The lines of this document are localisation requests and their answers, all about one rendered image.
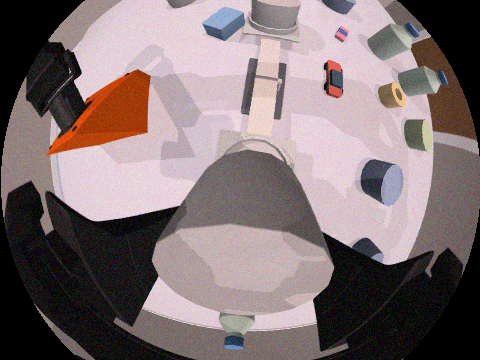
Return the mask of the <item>red toy car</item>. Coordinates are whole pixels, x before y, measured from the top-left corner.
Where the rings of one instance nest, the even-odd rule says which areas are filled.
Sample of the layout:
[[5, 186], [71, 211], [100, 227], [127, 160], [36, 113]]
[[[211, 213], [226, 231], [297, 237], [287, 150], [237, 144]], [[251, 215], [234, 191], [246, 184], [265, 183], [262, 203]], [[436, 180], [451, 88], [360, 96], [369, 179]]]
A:
[[327, 83], [324, 83], [325, 93], [328, 96], [341, 97], [343, 96], [343, 69], [336, 61], [328, 60], [324, 64], [325, 72], [327, 72]]

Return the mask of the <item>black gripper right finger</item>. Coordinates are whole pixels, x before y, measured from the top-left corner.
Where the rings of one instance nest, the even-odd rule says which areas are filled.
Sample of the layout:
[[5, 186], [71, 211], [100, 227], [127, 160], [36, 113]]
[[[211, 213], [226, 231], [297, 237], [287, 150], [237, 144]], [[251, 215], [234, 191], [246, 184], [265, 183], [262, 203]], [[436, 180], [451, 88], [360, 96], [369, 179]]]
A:
[[347, 344], [348, 336], [367, 324], [412, 277], [431, 264], [435, 251], [407, 261], [383, 264], [324, 233], [333, 273], [328, 287], [313, 299], [320, 352]]

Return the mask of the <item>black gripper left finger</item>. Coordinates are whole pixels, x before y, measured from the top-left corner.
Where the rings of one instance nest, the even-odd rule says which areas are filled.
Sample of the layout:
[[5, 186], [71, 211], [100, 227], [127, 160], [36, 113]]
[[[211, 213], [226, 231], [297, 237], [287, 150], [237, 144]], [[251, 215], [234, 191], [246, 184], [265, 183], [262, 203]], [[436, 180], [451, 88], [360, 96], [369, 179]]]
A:
[[93, 221], [45, 192], [52, 227], [83, 260], [88, 275], [117, 319], [132, 327], [159, 279], [152, 255], [161, 232], [179, 207], [123, 219]]

